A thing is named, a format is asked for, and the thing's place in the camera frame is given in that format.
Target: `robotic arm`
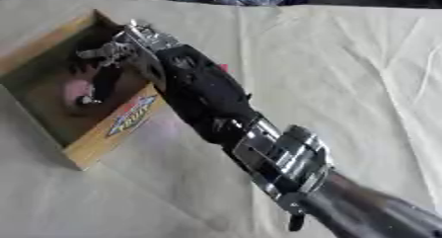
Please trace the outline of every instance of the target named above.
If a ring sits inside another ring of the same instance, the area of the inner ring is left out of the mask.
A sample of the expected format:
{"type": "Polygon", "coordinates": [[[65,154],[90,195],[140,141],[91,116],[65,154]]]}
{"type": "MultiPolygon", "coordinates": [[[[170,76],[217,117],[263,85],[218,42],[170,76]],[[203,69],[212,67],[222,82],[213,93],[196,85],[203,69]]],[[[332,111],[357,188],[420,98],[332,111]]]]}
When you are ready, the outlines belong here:
{"type": "Polygon", "coordinates": [[[281,132],[235,79],[190,45],[132,21],[101,48],[78,53],[94,54],[103,65],[132,63],[181,119],[291,214],[291,231],[311,214],[341,238],[442,237],[441,218],[342,176],[313,132],[298,125],[281,132]]]}

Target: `box label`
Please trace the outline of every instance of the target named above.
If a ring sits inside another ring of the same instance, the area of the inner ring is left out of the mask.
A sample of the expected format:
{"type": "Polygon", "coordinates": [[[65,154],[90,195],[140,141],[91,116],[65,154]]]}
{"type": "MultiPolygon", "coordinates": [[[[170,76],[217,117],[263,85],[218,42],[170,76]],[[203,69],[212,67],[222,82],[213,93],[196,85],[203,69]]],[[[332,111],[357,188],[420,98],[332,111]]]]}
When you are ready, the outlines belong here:
{"type": "Polygon", "coordinates": [[[134,104],[128,104],[128,108],[121,116],[115,119],[115,123],[110,128],[107,137],[118,134],[129,128],[137,126],[143,121],[150,106],[155,102],[157,95],[149,97],[138,97],[134,104]]]}

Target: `wooden tray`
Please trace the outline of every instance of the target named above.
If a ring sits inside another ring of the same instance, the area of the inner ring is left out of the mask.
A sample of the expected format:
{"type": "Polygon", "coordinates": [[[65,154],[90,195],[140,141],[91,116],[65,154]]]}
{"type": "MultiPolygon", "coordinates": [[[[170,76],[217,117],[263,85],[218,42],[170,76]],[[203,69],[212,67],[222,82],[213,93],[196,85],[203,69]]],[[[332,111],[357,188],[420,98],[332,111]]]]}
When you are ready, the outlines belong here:
{"type": "Polygon", "coordinates": [[[153,86],[125,69],[115,93],[92,115],[73,117],[62,104],[61,87],[69,79],[67,57],[90,34],[115,30],[117,24],[94,11],[0,59],[0,84],[80,169],[115,148],[164,104],[153,86]]]}

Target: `pink object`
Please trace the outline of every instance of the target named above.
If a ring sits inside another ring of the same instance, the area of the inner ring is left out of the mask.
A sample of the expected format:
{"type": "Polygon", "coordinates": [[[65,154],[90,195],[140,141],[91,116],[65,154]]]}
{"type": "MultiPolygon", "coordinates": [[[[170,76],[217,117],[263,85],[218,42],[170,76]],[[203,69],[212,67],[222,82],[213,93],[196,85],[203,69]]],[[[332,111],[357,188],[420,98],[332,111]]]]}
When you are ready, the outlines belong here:
{"type": "Polygon", "coordinates": [[[91,96],[94,91],[92,84],[83,79],[73,79],[66,82],[63,89],[63,101],[67,107],[76,107],[75,101],[81,96],[91,96]]]}
{"type": "Polygon", "coordinates": [[[221,67],[221,69],[224,72],[229,72],[229,65],[228,64],[219,64],[219,66],[221,67]]]}

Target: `white tablecloth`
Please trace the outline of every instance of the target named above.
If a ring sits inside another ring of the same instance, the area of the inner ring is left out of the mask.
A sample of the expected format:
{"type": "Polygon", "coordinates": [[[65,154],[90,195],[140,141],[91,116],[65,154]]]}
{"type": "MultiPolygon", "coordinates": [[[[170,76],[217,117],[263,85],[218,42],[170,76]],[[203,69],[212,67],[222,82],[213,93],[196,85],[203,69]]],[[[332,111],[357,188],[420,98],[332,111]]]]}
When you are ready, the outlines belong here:
{"type": "MultiPolygon", "coordinates": [[[[277,126],[315,131],[354,180],[442,213],[442,11],[0,0],[0,55],[91,9],[145,19],[230,72],[277,126]]],[[[169,108],[86,172],[0,104],[1,237],[332,237],[288,215],[169,108]]]]}

